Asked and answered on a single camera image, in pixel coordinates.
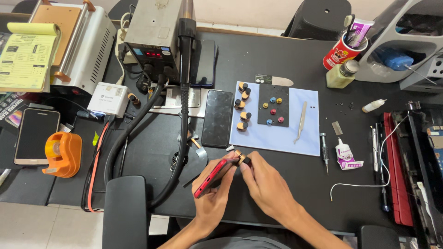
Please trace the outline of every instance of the black armrest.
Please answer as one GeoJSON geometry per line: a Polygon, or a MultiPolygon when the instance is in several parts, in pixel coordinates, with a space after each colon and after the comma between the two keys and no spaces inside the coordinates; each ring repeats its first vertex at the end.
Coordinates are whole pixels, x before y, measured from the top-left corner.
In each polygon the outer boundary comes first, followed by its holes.
{"type": "Polygon", "coordinates": [[[143,176],[123,176],[106,186],[103,217],[104,249],[146,249],[151,214],[146,210],[143,176]]]}
{"type": "Polygon", "coordinates": [[[358,249],[400,249],[398,234],[382,226],[362,226],[358,232],[358,249]]]}

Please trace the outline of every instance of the paper form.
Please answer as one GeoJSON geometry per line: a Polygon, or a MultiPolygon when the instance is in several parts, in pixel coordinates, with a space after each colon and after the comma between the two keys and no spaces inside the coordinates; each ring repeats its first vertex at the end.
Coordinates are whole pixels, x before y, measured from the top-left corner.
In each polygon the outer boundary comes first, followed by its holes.
{"type": "Polygon", "coordinates": [[[0,90],[42,91],[54,57],[56,28],[53,23],[8,23],[14,34],[0,57],[0,90]]]}

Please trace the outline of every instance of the white wall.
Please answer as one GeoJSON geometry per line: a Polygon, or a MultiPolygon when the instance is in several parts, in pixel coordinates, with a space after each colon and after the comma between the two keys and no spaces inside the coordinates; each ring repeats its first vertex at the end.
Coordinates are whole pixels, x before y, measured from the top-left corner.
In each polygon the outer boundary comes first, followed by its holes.
{"type": "MultiPolygon", "coordinates": [[[[59,3],[79,3],[81,0],[55,0],[59,3]]],[[[197,21],[250,27],[286,29],[303,0],[194,0],[197,21]]],[[[352,12],[360,19],[373,20],[394,0],[348,0],[352,12]]],[[[0,0],[0,4],[15,5],[20,0],[0,0]]],[[[92,0],[110,11],[118,0],[92,0]]]]}

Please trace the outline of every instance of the grey shirt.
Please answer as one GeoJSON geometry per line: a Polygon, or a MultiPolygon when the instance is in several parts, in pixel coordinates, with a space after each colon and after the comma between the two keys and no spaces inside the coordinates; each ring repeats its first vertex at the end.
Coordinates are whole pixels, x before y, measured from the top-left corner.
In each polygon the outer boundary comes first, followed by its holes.
{"type": "Polygon", "coordinates": [[[275,240],[265,237],[222,237],[203,241],[190,249],[290,249],[275,240]]]}

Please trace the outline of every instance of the screwdriver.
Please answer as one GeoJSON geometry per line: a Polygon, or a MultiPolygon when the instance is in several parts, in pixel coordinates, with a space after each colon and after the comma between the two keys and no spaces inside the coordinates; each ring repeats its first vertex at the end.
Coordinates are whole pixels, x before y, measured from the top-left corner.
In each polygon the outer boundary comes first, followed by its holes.
{"type": "Polygon", "coordinates": [[[320,133],[320,137],[322,138],[322,159],[323,161],[325,161],[326,172],[329,175],[329,170],[328,170],[329,152],[328,152],[328,147],[326,146],[326,133],[320,133]]]}

